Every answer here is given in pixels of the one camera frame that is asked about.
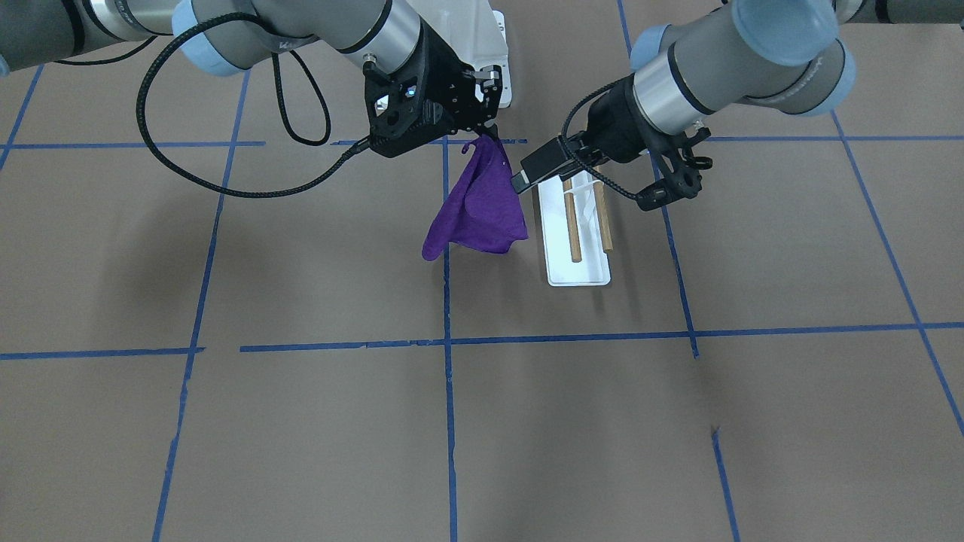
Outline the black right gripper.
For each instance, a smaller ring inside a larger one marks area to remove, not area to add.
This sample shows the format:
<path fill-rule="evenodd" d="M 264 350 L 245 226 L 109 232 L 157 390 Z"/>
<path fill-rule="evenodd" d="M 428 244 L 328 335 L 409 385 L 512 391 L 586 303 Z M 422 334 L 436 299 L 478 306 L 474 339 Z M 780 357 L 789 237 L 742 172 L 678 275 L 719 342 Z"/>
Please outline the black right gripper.
<path fill-rule="evenodd" d="M 495 121 L 502 96 L 499 66 L 481 71 L 465 64 L 427 23 L 421 22 L 412 55 L 395 72 L 364 62 L 369 148 L 395 158 L 460 131 L 499 143 Z"/>

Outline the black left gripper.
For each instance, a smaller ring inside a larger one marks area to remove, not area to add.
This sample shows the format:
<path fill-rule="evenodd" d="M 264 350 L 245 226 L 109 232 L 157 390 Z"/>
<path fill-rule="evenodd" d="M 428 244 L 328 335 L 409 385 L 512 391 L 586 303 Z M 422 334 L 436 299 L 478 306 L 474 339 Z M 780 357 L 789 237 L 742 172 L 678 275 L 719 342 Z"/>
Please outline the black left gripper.
<path fill-rule="evenodd" d="M 712 134 L 699 124 L 693 135 L 667 135 L 651 126 L 636 104 L 633 79 L 624 77 L 589 93 L 572 107 L 561 127 L 563 162 L 588 172 L 617 195 L 633 200 L 642 212 L 660 209 L 680 199 L 694 199 L 702 190 L 709 157 L 694 153 L 695 145 Z M 630 163 L 648 154 L 655 161 L 654 182 L 630 192 L 596 168 L 606 162 Z"/>

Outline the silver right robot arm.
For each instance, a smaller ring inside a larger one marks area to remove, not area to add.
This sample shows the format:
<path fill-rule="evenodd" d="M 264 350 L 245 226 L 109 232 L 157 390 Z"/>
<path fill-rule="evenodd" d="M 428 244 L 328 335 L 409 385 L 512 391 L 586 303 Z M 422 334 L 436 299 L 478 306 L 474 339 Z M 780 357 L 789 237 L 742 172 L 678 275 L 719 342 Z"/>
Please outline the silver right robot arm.
<path fill-rule="evenodd" d="M 399 157 L 446 134 L 496 136 L 508 46 L 488 1 L 4 1 L 2 74 L 121 42 L 181 35 L 202 71 L 231 76 L 327 44 L 365 77 L 371 147 Z"/>

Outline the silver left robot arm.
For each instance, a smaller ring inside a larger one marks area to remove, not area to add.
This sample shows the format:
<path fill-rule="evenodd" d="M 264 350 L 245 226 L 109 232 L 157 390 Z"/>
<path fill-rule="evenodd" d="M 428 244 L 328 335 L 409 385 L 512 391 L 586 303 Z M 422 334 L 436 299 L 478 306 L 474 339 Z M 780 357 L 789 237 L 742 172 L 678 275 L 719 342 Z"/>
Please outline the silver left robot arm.
<path fill-rule="evenodd" d="M 658 171 L 647 188 L 596 178 L 644 212 L 695 198 L 712 168 L 694 153 L 709 138 L 707 117 L 733 104 L 813 117 L 846 99 L 857 65 L 840 38 L 844 24 L 961 22 L 960 1 L 728 1 L 685 25 L 647 28 L 629 74 L 581 100 L 585 130 L 562 127 L 559 178 L 648 154 Z"/>

